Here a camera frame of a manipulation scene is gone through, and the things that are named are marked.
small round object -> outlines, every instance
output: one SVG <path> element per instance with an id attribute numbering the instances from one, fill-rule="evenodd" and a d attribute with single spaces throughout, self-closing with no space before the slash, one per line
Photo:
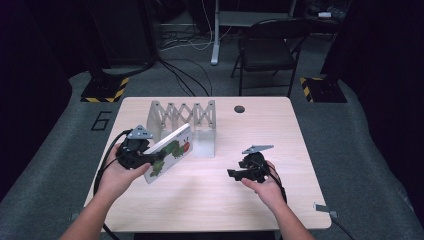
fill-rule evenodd
<path id="1" fill-rule="evenodd" d="M 236 113 L 244 113 L 246 109 L 243 106 L 237 105 L 234 107 L 234 111 L 236 111 Z"/>

hazard stripe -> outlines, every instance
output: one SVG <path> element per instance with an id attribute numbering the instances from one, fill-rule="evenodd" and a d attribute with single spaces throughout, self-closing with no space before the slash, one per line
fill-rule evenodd
<path id="1" fill-rule="evenodd" d="M 311 96 L 311 91 L 309 91 L 308 85 L 306 84 L 306 78 L 300 78 L 300 83 L 302 84 L 303 93 L 305 94 L 306 100 L 308 102 L 314 102 Z"/>
<path id="2" fill-rule="evenodd" d="M 118 102 L 121 99 L 121 96 L 124 94 L 125 87 L 127 86 L 129 79 L 125 78 L 122 80 L 121 85 L 119 86 L 118 91 L 113 98 L 81 98 L 81 102 Z"/>

white table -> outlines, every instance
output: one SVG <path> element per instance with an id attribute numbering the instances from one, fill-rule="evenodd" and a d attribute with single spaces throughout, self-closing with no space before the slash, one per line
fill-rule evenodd
<path id="1" fill-rule="evenodd" d="M 285 97 L 131 97 L 125 98 L 105 151 L 123 130 L 146 125 L 152 100 L 161 105 L 207 104 L 217 113 L 214 158 L 188 155 L 148 185 L 141 177 L 112 206 L 106 224 L 114 232 L 225 232 L 277 230 L 278 225 L 259 197 L 227 169 L 238 169 L 252 145 L 274 145 L 263 155 L 276 166 L 288 204 L 308 229 L 331 225 L 311 160 L 291 102 Z M 242 105 L 246 111 L 236 113 Z M 92 198 L 88 193 L 87 202 Z"/>

wire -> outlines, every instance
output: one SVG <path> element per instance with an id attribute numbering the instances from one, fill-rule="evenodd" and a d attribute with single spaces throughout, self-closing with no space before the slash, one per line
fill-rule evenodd
<path id="1" fill-rule="evenodd" d="M 100 184 L 100 180 L 102 179 L 103 172 L 106 170 L 106 168 L 110 166 L 110 164 L 112 164 L 114 161 L 116 161 L 119 158 L 119 157 L 115 158 L 114 160 L 112 160 L 112 162 L 106 165 L 106 161 L 107 161 L 107 158 L 109 157 L 110 151 L 112 150 L 113 146 L 115 146 L 119 138 L 121 138 L 123 135 L 128 135 L 131 131 L 132 129 L 121 132 L 118 136 L 116 136 L 116 138 L 112 141 L 109 148 L 107 149 L 106 154 L 103 157 L 102 164 L 99 170 L 97 171 L 96 179 L 94 180 L 93 197 L 94 195 L 96 195 L 97 190 L 99 189 L 99 184 Z M 103 229 L 112 239 L 119 240 L 119 238 L 109 229 L 106 223 L 103 224 Z"/>
<path id="2" fill-rule="evenodd" d="M 178 45 L 178 46 L 173 46 L 173 47 L 169 47 L 169 48 L 165 48 L 165 49 L 161 49 L 160 51 L 167 51 L 167 50 L 171 50 L 177 47 L 193 47 L 193 46 L 200 46 L 200 45 L 205 45 L 207 44 L 208 46 L 210 45 L 210 43 L 196 43 L 196 44 L 186 44 L 186 45 Z"/>
<path id="3" fill-rule="evenodd" d="M 188 89 L 188 91 L 190 91 L 190 93 L 192 94 L 192 96 L 196 96 L 195 94 L 194 94 L 194 92 L 190 89 L 190 87 L 187 85 L 187 83 L 178 75 L 178 73 L 175 71 L 175 70 L 177 70 L 177 71 L 179 71 L 179 72 L 181 72 L 182 74 L 184 74 L 184 75 L 186 75 L 187 77 L 189 77 L 191 80 L 193 80 L 195 83 L 197 83 L 204 91 L 205 91 L 205 93 L 206 93 L 206 95 L 209 97 L 210 95 L 209 95 L 209 93 L 208 93 L 208 91 L 206 90 L 206 88 L 199 82 L 199 81 L 197 81 L 196 79 L 194 79 L 192 76 L 190 76 L 188 73 L 186 73 L 186 72 L 184 72 L 183 70 L 181 70 L 181 69 L 179 69 L 179 68 L 177 68 L 176 66 L 174 66 L 174 65 L 172 65 L 172 64 L 170 64 L 170 63 L 168 63 L 168 62 L 166 62 L 166 61 L 164 61 L 163 59 L 159 59 L 158 60 L 165 68 L 167 68 L 169 71 L 171 71 L 174 75 L 175 75 L 175 77 L 177 78 L 177 80 L 178 80 L 178 83 L 180 84 L 180 83 L 183 83 L 184 84 L 184 86 Z"/>
<path id="4" fill-rule="evenodd" d="M 211 79 L 209 78 L 209 75 L 208 75 L 208 73 L 206 72 L 206 70 L 205 70 L 205 68 L 204 67 L 202 67 L 200 64 L 198 64 L 198 63 L 196 63 L 195 61 L 192 61 L 192 60 L 190 60 L 190 59 L 185 59 L 185 58 L 183 58 L 183 59 L 167 59 L 167 61 L 176 61 L 176 60 L 183 60 L 183 61 L 188 61 L 188 62 L 191 62 L 191 63 L 193 63 L 193 64 L 195 64 L 195 65 L 197 65 L 198 67 L 200 67 L 202 70 L 203 70 L 203 72 L 205 73 L 205 76 L 206 76 L 206 78 L 208 79 L 208 83 L 209 83 L 209 88 L 210 88 L 210 96 L 213 96 L 213 90 L 212 90 L 212 81 L 211 81 Z"/>
<path id="5" fill-rule="evenodd" d="M 238 0 L 237 1 L 237 8 L 236 8 L 236 12 L 238 12 L 238 10 L 239 10 L 239 7 L 240 7 L 240 0 Z M 228 30 L 219 38 L 219 40 L 221 40 L 222 38 L 224 38 L 225 37 L 225 35 L 227 35 L 227 33 L 231 30 L 231 28 L 232 28 L 233 26 L 230 26 L 229 28 L 228 28 Z"/>
<path id="6" fill-rule="evenodd" d="M 202 38 L 200 33 L 187 33 L 186 30 L 184 31 L 167 31 L 164 34 L 162 34 L 162 43 L 160 44 L 160 48 L 170 48 L 171 46 L 175 46 L 176 44 L 180 42 L 191 42 L 191 41 L 197 41 Z M 184 36 L 184 37 L 178 37 L 178 34 L 191 34 L 190 36 Z"/>
<path id="7" fill-rule="evenodd" d="M 352 236 L 352 234 L 350 234 L 350 232 L 348 230 L 346 230 L 346 228 L 344 228 L 340 223 L 338 223 L 334 218 L 331 217 L 331 221 L 336 224 L 343 232 L 345 232 L 350 239 L 355 240 L 355 238 Z"/>
<path id="8" fill-rule="evenodd" d="M 255 161 L 253 161 L 253 160 L 251 160 L 251 162 L 252 163 L 254 163 L 254 164 L 256 164 L 258 167 L 260 167 L 260 168 L 262 168 L 262 170 L 268 175 L 268 176 L 271 176 L 271 178 L 272 179 L 274 179 L 274 181 L 275 181 L 275 183 L 278 185 L 278 187 L 280 188 L 280 190 L 281 190 L 281 194 L 283 195 L 283 199 L 284 199 L 284 201 L 287 203 L 287 195 L 286 195 L 286 190 L 284 189 L 284 187 L 283 187 L 283 184 L 281 183 L 281 180 L 280 179 L 277 179 L 273 174 L 271 174 L 271 172 L 269 171 L 269 170 L 267 170 L 262 164 L 259 164 L 258 162 L 255 162 Z"/>
<path id="9" fill-rule="evenodd" d="M 205 8 L 205 2 L 204 2 L 204 0 L 202 0 L 202 7 L 203 7 L 203 12 L 205 13 L 206 21 L 208 22 L 209 32 L 210 32 L 210 36 L 211 37 L 209 39 L 209 43 L 204 48 L 196 48 L 193 45 L 193 48 L 196 49 L 196 50 L 205 50 L 207 47 L 209 47 L 209 45 L 211 43 L 213 43 L 212 27 L 211 27 L 211 23 L 209 22 L 208 14 L 206 13 L 206 8 Z"/>
<path id="10" fill-rule="evenodd" d="M 166 69 L 168 69 L 170 72 L 172 72 L 174 75 L 175 75 L 175 77 L 177 78 L 177 82 L 178 82 L 178 84 L 180 85 L 180 87 L 181 87 L 181 89 L 188 95 L 188 96 L 190 96 L 190 94 L 189 93 L 187 93 L 187 91 L 181 86 L 181 83 L 183 83 L 184 84 L 184 86 L 186 86 L 186 88 L 190 91 L 190 93 L 193 95 L 193 96 L 196 96 L 194 93 L 193 93 L 193 91 L 191 91 L 191 89 L 187 86 L 187 84 L 184 82 L 184 80 L 174 71 L 174 69 L 172 69 L 170 66 L 168 66 L 168 64 L 167 64 L 167 62 L 165 62 L 165 61 L 163 61 L 163 60 L 161 60 L 161 59 L 159 59 L 159 62 L 160 63 L 162 63 L 162 65 L 166 68 Z"/>

human hand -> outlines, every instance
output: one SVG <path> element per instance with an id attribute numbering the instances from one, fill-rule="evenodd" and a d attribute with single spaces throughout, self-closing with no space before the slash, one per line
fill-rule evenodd
<path id="1" fill-rule="evenodd" d="M 267 164 L 270 166 L 269 170 L 271 174 L 279 180 L 278 174 L 274 170 L 274 165 L 270 161 L 267 161 Z M 255 193 L 259 195 L 259 198 L 262 200 L 262 202 L 272 212 L 274 212 L 279 207 L 286 205 L 286 202 L 283 199 L 283 195 L 281 194 L 280 187 L 271 176 L 268 176 L 268 178 L 263 183 L 257 183 L 247 178 L 243 178 L 241 182 L 246 187 L 254 190 Z"/>
<path id="2" fill-rule="evenodd" d="M 119 146 L 120 144 L 113 146 L 109 153 L 105 166 L 110 165 L 104 171 L 99 189 L 95 195 L 106 197 L 112 202 L 120 197 L 129 188 L 131 183 L 143 175 L 150 167 L 150 163 L 145 163 L 136 169 L 125 169 L 117 161 L 116 153 Z"/>

